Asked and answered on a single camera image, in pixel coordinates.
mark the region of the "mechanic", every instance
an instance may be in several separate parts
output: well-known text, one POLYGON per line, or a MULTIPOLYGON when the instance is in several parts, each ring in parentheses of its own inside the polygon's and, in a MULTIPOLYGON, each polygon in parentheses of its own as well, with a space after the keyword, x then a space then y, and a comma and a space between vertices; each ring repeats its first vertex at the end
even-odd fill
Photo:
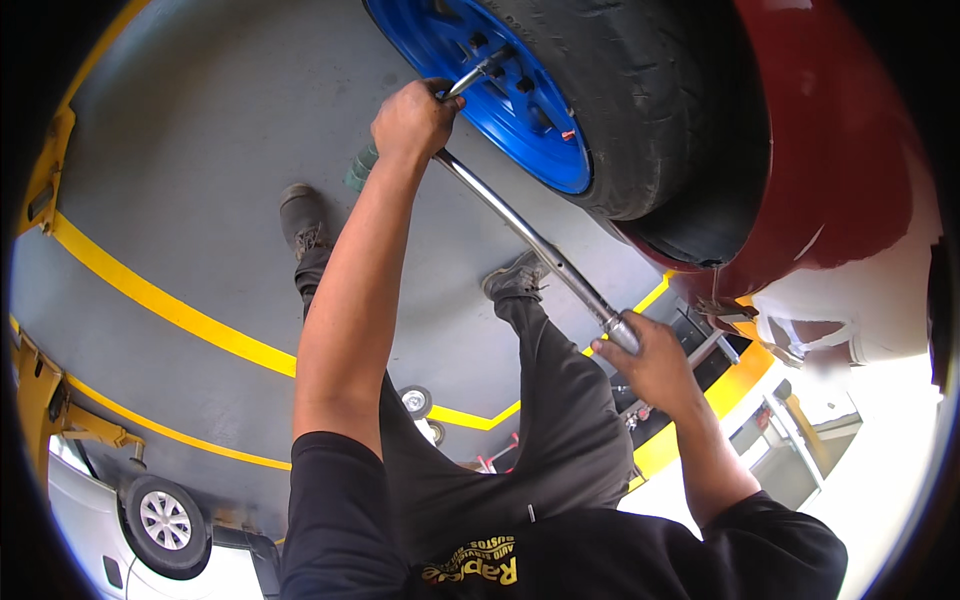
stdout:
POLYGON ((335 247, 313 188, 295 184, 281 198, 304 303, 281 596, 836 596, 843 543, 760 490, 673 330, 632 312, 624 318, 639 356, 612 342, 591 347, 676 423, 686 502, 704 540, 679 523, 616 510, 630 436, 610 380, 540 307, 547 271, 531 252, 483 281, 519 338, 516 467, 462 468, 419 432, 386 367, 417 188, 465 105, 436 100, 449 86, 413 82, 383 103, 371 126, 380 158, 335 247))

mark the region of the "dark gray pants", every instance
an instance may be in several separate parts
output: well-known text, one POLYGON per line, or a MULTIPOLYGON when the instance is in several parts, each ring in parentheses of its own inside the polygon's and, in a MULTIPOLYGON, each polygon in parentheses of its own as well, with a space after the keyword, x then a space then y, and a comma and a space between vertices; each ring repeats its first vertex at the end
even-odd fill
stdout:
MULTIPOLYGON (((297 268, 304 319, 330 252, 307 251, 297 268)), ((503 290, 493 311, 520 341, 519 458, 510 473, 481 474, 447 459, 414 425, 384 373, 383 463, 411 564, 473 539, 511 535, 529 522, 528 505, 540 520, 578 508, 615 508, 627 491, 632 445, 603 370, 522 290, 503 290)))

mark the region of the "work boot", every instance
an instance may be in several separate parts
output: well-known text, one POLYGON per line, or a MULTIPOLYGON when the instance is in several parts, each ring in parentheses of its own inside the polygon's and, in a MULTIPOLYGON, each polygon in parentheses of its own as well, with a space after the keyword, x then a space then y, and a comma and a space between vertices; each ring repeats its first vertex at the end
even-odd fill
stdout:
POLYGON ((537 301, 543 300, 539 291, 540 280, 547 276, 550 270, 534 251, 528 250, 520 255, 509 267, 497 269, 483 278, 480 286, 484 295, 490 300, 499 300, 509 296, 527 296, 537 301))
POLYGON ((306 183, 294 183, 280 194, 280 227, 297 262, 311 248, 332 248, 326 233, 324 200, 306 183))

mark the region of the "concrete floor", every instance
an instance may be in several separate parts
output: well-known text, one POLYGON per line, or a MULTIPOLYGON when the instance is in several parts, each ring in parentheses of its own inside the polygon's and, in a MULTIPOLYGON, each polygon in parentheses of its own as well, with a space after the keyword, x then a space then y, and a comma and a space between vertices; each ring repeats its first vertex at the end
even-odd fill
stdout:
MULTIPOLYGON (((416 77, 359 0, 155 0, 73 101, 78 122, 59 208, 160 289, 293 354, 301 305, 296 264, 279 231, 279 192, 295 181, 313 184, 339 229, 357 196, 342 184, 350 160, 371 141, 380 103, 416 77)), ((633 306, 660 282, 638 253, 466 120, 447 147, 558 243, 613 305, 633 306)), ((479 281, 523 250, 460 182, 436 165, 428 169, 389 367, 398 387, 420 384, 436 403, 487 418, 517 400, 516 336, 493 315, 479 281)), ((672 302, 661 299, 655 316, 672 302)), ((597 334, 559 284, 544 291, 544 306, 581 347, 597 334)), ((36 231, 16 246, 12 312, 54 360, 135 413, 214 444, 289 460, 292 379, 161 319, 36 231)), ((448 425, 443 451, 460 461, 490 455, 517 425, 517 415, 490 432, 448 425)), ((155 438, 148 440, 151 472, 254 515, 243 518, 265 535, 282 535, 285 471, 147 435, 155 438)), ((91 454, 124 456, 92 447, 91 454)))

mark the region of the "hand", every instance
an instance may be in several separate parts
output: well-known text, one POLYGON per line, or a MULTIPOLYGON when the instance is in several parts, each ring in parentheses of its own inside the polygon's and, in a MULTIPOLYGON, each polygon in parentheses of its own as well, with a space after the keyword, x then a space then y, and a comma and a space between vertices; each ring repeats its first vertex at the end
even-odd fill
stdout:
POLYGON ((639 339, 640 353, 633 356, 609 340, 593 340, 593 351, 623 373, 636 397, 673 420, 702 407, 706 400, 673 329, 632 310, 623 311, 621 316, 639 339))
POLYGON ((452 85, 441 77, 410 82, 383 102, 370 125, 381 158, 428 159, 446 144, 453 118, 467 104, 460 97, 437 100, 452 85))

